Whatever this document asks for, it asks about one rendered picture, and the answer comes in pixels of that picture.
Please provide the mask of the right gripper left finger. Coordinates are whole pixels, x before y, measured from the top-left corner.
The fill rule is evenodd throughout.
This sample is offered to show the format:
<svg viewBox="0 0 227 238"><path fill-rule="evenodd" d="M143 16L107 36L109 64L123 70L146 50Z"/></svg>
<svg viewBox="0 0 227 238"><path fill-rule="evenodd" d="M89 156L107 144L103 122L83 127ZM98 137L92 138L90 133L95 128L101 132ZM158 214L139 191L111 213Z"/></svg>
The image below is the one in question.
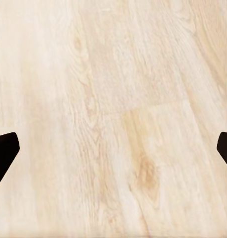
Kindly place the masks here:
<svg viewBox="0 0 227 238"><path fill-rule="evenodd" d="M20 150L16 132L0 135L0 182Z"/></svg>

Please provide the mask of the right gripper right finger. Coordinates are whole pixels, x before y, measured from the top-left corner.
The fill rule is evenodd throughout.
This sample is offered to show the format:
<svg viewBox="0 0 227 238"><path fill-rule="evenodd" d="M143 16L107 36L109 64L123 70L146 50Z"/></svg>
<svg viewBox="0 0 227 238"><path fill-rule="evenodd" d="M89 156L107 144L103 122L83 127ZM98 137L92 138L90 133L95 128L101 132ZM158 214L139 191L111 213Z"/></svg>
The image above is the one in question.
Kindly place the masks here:
<svg viewBox="0 0 227 238"><path fill-rule="evenodd" d="M217 150L227 163L227 132L222 131L220 133L217 143Z"/></svg>

